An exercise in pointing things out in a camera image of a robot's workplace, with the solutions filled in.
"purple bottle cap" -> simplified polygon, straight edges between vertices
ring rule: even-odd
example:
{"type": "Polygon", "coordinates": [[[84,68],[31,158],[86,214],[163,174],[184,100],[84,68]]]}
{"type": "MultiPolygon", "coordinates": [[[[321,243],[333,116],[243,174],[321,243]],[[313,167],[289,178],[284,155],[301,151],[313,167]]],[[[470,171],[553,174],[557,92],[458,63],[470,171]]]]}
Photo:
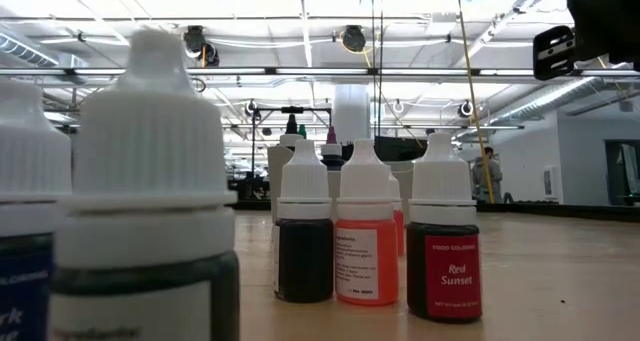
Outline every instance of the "purple bottle cap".
{"type": "Polygon", "coordinates": [[[329,133],[327,134],[327,144],[337,144],[336,132],[333,126],[329,126],[329,133]]]}

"blue label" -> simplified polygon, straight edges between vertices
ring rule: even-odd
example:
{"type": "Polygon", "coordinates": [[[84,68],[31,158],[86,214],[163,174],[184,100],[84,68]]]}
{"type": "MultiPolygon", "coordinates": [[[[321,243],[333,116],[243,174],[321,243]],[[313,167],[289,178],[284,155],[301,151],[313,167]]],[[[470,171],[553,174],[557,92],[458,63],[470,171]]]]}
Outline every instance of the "blue label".
{"type": "Polygon", "coordinates": [[[45,341],[52,252],[0,257],[0,341],[45,341]]]}

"wall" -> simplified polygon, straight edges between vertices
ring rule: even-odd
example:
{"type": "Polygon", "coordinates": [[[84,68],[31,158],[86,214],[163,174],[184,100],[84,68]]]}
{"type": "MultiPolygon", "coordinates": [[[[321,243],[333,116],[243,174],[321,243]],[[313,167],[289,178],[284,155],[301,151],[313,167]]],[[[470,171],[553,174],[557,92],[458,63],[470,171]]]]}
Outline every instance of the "wall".
{"type": "MultiPolygon", "coordinates": [[[[558,201],[563,202],[558,123],[551,112],[540,121],[524,122],[524,130],[498,131],[489,146],[498,155],[503,180],[502,194],[510,192],[514,200],[545,200],[543,172],[546,166],[555,166],[558,201]]],[[[480,150],[475,147],[475,156],[480,150]]],[[[469,158],[469,151],[463,158],[469,158]]]]}
{"type": "Polygon", "coordinates": [[[640,139],[640,120],[630,117],[621,114],[617,119],[558,119],[566,204],[609,205],[604,141],[640,139]]]}

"white label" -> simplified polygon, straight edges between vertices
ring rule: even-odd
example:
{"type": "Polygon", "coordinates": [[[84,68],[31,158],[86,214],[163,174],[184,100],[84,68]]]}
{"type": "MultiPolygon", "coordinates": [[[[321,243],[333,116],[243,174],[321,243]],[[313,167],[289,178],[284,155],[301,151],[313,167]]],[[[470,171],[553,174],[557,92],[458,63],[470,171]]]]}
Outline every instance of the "white label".
{"type": "Polygon", "coordinates": [[[209,282],[142,294],[52,295],[51,341],[210,341],[209,282]]]}
{"type": "Polygon", "coordinates": [[[280,290],[280,226],[273,226],[273,289],[280,290]]]}
{"type": "Polygon", "coordinates": [[[378,298],[378,233],[336,229],[336,292],[343,296],[378,298]]]}

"ceiling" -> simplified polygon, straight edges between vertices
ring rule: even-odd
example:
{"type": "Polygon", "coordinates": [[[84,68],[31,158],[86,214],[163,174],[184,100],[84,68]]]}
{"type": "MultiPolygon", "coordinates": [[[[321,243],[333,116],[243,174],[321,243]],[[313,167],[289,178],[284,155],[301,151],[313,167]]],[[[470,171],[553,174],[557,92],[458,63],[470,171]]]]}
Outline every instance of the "ceiling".
{"type": "MultiPolygon", "coordinates": [[[[180,35],[189,25],[204,26],[208,41],[220,55],[221,67],[465,67],[457,0],[373,0],[373,9],[371,1],[0,0],[0,34],[10,33],[54,58],[73,54],[91,68],[126,67],[127,43],[138,30],[152,28],[180,35]],[[372,10],[376,16],[373,21],[372,10]],[[382,38],[382,47],[375,48],[375,59],[373,52],[353,54],[343,47],[339,35],[346,25],[362,27],[367,48],[376,37],[382,38]],[[79,35],[86,42],[78,41],[79,35]]],[[[555,25],[573,22],[565,0],[462,0],[462,11],[473,68],[531,69],[532,38],[555,25]],[[514,7],[520,11],[513,12],[514,7]]],[[[188,62],[198,66],[193,60],[188,62]]],[[[0,66],[33,67],[1,53],[0,66]]],[[[113,82],[93,78],[84,86],[74,86],[53,77],[22,80],[45,85],[44,92],[50,96],[46,108],[52,109],[75,109],[84,97],[113,82]]],[[[237,87],[233,77],[206,81],[215,87],[206,89],[203,96],[220,106],[225,124],[245,122],[242,115],[250,100],[271,107],[330,107],[335,84],[348,82],[338,78],[244,77],[245,85],[237,87]]],[[[383,110],[383,124],[468,122],[458,118],[457,107],[470,99],[469,85],[449,81],[383,78],[382,92],[389,101],[383,110]]],[[[476,102],[483,113],[499,112],[544,86],[532,81],[475,83],[476,102]]],[[[358,82],[367,83],[374,94],[372,80],[358,82]]],[[[68,123],[77,123],[80,117],[73,112],[65,116],[72,118],[68,123]]],[[[264,125],[273,126],[268,140],[277,140],[280,131],[276,126],[284,127],[285,120],[286,115],[273,114],[264,121],[264,125]]],[[[298,122],[321,124],[311,114],[300,115],[298,122]]],[[[237,133],[227,131],[225,135],[230,145],[235,145],[235,154],[242,154],[239,151],[249,145],[237,133]]],[[[321,140],[325,135],[324,129],[310,130],[310,138],[321,140]]]]}

